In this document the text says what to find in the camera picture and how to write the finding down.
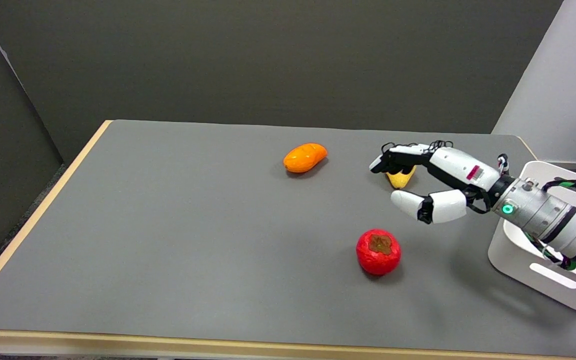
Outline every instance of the white plastic container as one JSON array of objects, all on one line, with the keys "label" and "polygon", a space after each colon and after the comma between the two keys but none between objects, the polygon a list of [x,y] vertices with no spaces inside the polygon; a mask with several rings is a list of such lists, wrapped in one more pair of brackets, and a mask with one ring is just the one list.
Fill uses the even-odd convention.
[{"label": "white plastic container", "polygon": [[[531,161],[523,167],[520,177],[532,178],[541,186],[555,178],[576,180],[576,173],[548,162]],[[575,191],[555,186],[548,193],[576,207]],[[524,233],[505,219],[494,231],[488,259],[498,271],[576,310],[576,269],[566,271],[544,259]]]}]

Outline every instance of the fake fruit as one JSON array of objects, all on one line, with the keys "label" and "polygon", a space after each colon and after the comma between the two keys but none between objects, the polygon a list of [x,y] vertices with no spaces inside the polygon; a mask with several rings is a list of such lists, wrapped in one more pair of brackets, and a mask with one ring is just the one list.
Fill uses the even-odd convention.
[{"label": "fake fruit", "polygon": [[402,259],[402,249],[397,239],[381,228],[364,232],[357,241],[356,251],[359,265],[372,275],[388,274]]},{"label": "fake fruit", "polygon": [[306,173],[328,155],[324,146],[318,143],[305,143],[291,150],[283,158],[283,166],[291,173]]},{"label": "fake fruit", "polygon": [[394,189],[403,189],[410,181],[410,178],[412,178],[412,174],[415,173],[416,169],[417,166],[415,165],[412,166],[412,171],[410,171],[410,173],[398,172],[393,175],[387,172],[386,176],[388,176],[388,180]]}]

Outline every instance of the gray table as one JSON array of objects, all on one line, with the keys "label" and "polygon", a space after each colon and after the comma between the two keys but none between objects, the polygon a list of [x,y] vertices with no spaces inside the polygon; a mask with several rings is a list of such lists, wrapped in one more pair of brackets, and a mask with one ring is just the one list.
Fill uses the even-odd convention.
[{"label": "gray table", "polygon": [[[534,160],[513,136],[106,123],[0,261],[0,344],[114,337],[294,358],[576,356],[576,312],[490,265],[498,217],[413,221],[390,202],[386,177],[368,171],[386,142],[437,139],[491,166],[508,153],[515,174]],[[283,157],[306,142],[328,159],[286,173]],[[444,189],[425,169],[409,185]],[[402,247],[382,278],[355,256],[370,228]]]}]

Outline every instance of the robotic hand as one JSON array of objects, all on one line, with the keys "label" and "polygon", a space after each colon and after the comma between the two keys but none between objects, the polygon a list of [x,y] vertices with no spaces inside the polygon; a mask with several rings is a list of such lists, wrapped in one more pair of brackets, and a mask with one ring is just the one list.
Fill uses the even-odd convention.
[{"label": "robotic hand", "polygon": [[[530,242],[563,269],[576,264],[576,207],[547,193],[553,186],[576,189],[576,180],[547,182],[542,189],[530,178],[522,180],[508,173],[508,157],[497,158],[498,168],[488,166],[468,153],[453,148],[452,141],[430,145],[387,143],[371,164],[373,173],[409,174],[413,166],[424,166],[430,175],[453,188],[420,196],[396,190],[390,200],[405,214],[430,223],[446,223],[466,215],[466,208],[478,214],[494,212],[518,226]],[[475,202],[482,200],[484,208]],[[546,246],[559,251],[558,259]]]}]

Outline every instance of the robot thumb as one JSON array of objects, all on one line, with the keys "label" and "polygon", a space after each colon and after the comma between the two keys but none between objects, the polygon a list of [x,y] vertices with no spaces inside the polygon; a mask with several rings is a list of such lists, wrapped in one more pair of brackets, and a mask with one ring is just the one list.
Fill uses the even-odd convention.
[{"label": "robot thumb", "polygon": [[417,220],[424,198],[408,191],[395,190],[390,194],[390,201],[403,213]]}]

